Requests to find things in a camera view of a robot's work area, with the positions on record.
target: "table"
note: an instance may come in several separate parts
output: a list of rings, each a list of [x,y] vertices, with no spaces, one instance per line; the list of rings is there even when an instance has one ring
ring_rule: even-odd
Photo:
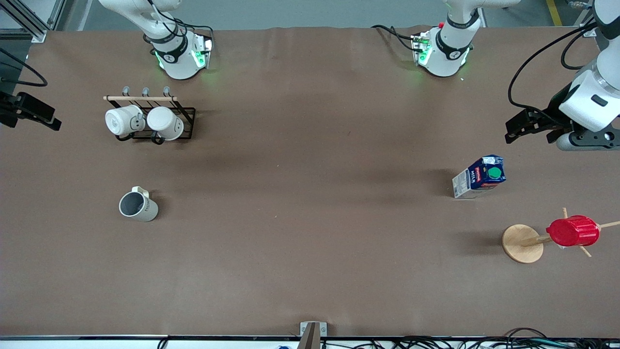
[[[323,320],[332,335],[617,337],[620,232],[593,258],[551,246],[533,265],[500,244],[563,206],[619,218],[618,153],[503,139],[520,111],[510,78],[566,31],[481,29],[451,78],[374,29],[216,32],[212,69],[187,81],[140,32],[50,32],[29,60],[50,85],[24,91],[63,126],[0,134],[0,333],[288,335]],[[517,101],[543,107],[571,80],[561,49],[527,68]],[[595,55],[579,40],[569,61]],[[170,86],[198,109],[195,138],[118,142],[102,96],[124,86]],[[508,181],[451,198],[451,178],[490,153]],[[159,204],[150,223],[118,213],[135,185]]]

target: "mug handle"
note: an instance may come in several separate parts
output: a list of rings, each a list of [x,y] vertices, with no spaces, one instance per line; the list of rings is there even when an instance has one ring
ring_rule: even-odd
[[[149,192],[147,192],[146,190],[142,189],[142,187],[140,186],[135,186],[131,189],[131,191],[133,191],[134,193],[140,193],[146,197],[149,197]]]

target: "concrete floor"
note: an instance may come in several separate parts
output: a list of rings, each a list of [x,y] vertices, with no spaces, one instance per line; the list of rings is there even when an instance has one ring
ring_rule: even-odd
[[[564,25],[573,25],[580,12],[555,1]],[[441,0],[185,0],[172,12],[188,23],[210,25],[215,30],[251,30],[272,27],[371,27],[375,24],[398,28],[417,24],[436,25],[446,18]],[[509,9],[485,9],[489,27],[554,25],[547,0],[522,0]],[[99,0],[73,0],[62,15],[61,30],[138,30],[127,19],[104,8]],[[20,59],[26,57],[29,40],[0,40],[0,47]],[[1,55],[0,62],[17,65]],[[0,65],[0,76],[14,79],[19,71]],[[14,85],[0,83],[2,91]]]

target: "wooden dowel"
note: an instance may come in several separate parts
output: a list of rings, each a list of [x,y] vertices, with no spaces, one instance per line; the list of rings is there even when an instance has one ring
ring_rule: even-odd
[[[583,246],[579,246],[579,249],[580,249],[581,251],[583,251],[583,252],[585,253],[585,255],[586,255],[586,256],[588,256],[588,257],[592,257],[592,255],[590,254],[590,252],[588,252],[588,250],[586,250],[586,249],[585,249],[585,247],[583,247]]]
[[[530,246],[536,246],[536,245],[540,245],[541,243],[547,243],[547,242],[552,242],[553,240],[551,240],[551,237],[548,235],[543,235],[543,236],[539,236],[539,237],[531,237],[531,238],[527,238],[521,242],[519,242],[519,245],[523,246],[523,247],[530,247]]]
[[[611,223],[607,223],[607,224],[601,224],[600,228],[608,228],[608,227],[613,227],[614,225],[620,225],[620,220],[617,222],[611,222]]]
[[[104,96],[104,101],[144,101],[144,102],[177,102],[175,96],[172,97],[131,97],[131,96]]]

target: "wooden stand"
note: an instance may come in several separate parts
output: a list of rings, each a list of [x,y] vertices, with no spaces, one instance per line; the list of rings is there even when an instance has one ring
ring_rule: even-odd
[[[523,224],[508,227],[502,235],[504,252],[519,263],[534,263],[542,257],[543,243],[550,242],[548,235],[540,236],[534,229]]]

